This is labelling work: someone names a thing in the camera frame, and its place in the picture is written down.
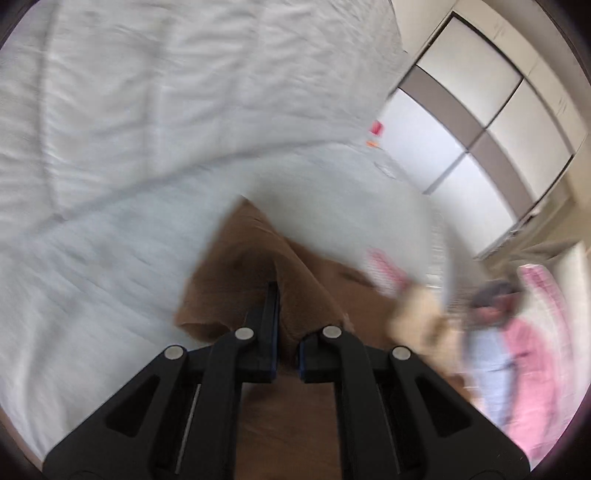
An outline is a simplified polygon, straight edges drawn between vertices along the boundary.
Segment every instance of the white bed sheet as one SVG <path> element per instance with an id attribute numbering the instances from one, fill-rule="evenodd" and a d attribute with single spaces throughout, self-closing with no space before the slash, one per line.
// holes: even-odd
<path id="1" fill-rule="evenodd" d="M 0 406 L 41 459 L 167 345 L 240 195 L 441 287 L 440 217 L 363 138 L 405 54 L 388 0 L 41 0 L 0 51 Z"/>

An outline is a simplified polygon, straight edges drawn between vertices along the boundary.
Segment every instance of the wrinkled white sheet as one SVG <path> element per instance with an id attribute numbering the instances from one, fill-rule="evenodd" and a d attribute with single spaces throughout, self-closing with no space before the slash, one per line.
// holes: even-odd
<path id="1" fill-rule="evenodd" d="M 35 454 L 198 346 L 171 319 L 240 195 L 321 254 L 380 248 L 440 287 L 439 217 L 362 140 L 403 55 L 388 0 L 27 14 L 0 51 L 0 405 Z"/>

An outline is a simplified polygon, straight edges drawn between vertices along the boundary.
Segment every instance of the brown towel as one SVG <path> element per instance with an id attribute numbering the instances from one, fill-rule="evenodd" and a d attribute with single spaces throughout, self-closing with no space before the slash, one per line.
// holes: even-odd
<path id="1" fill-rule="evenodd" d="M 214 340 L 243 325 L 246 312 L 264 301 L 272 280 L 281 292 L 283 359 L 291 360 L 299 341 L 326 325 L 350 329 L 352 324 L 364 342 L 391 344 L 385 324 L 394 301 L 380 295 L 361 272 L 278 234 L 248 200 L 227 219 L 193 274 L 176 324 L 196 338 Z"/>
<path id="2" fill-rule="evenodd" d="M 306 334 L 326 325 L 354 329 L 366 344 L 388 348 L 385 327 L 394 301 L 361 272 L 285 239 L 244 200 L 189 281 L 176 323 L 201 340 L 215 340 L 242 326 L 246 312 L 262 304 L 271 280 L 281 292 L 284 364 L 273 384 L 255 385 L 243 399 L 236 478 L 340 479 L 332 386 L 303 384 L 291 368 L 295 349 Z"/>

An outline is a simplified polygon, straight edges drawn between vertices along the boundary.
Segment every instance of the white cabinet door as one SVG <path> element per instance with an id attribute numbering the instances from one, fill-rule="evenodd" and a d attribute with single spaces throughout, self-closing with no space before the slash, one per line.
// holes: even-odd
<path id="1" fill-rule="evenodd" d="M 470 154 L 431 198 L 474 256 L 494 245 L 517 222 L 505 199 Z"/>
<path id="2" fill-rule="evenodd" d="M 415 58 L 456 0 L 392 0 L 402 47 Z"/>
<path id="3" fill-rule="evenodd" d="M 402 90 L 386 104 L 381 147 L 424 192 L 464 152 L 463 145 Z"/>
<path id="4" fill-rule="evenodd" d="M 521 75 L 484 38 L 453 18 L 418 65 L 486 126 L 521 81 Z"/>
<path id="5" fill-rule="evenodd" d="M 532 197 L 539 199 L 570 159 L 548 110 L 533 88 L 523 82 L 489 132 L 505 151 Z"/>

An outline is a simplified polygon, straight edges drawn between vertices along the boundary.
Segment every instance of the metal pin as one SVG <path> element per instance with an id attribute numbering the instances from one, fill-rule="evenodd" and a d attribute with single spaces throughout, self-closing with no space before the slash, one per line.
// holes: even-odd
<path id="1" fill-rule="evenodd" d="M 169 346 L 164 351 L 164 356 L 169 360 L 178 360 L 184 355 L 183 347 L 178 345 Z"/>
<path id="2" fill-rule="evenodd" d="M 328 327 L 322 329 L 322 335 L 327 338 L 335 339 L 340 337 L 342 333 L 343 331 L 335 325 L 328 325 Z"/>
<path id="3" fill-rule="evenodd" d="M 397 346 L 392 350 L 392 355 L 396 360 L 408 360 L 410 358 L 410 350 L 405 346 Z"/>
<path id="4" fill-rule="evenodd" d="M 238 340 L 250 340 L 255 336 L 254 330 L 248 327 L 242 327 L 234 332 L 234 335 Z"/>

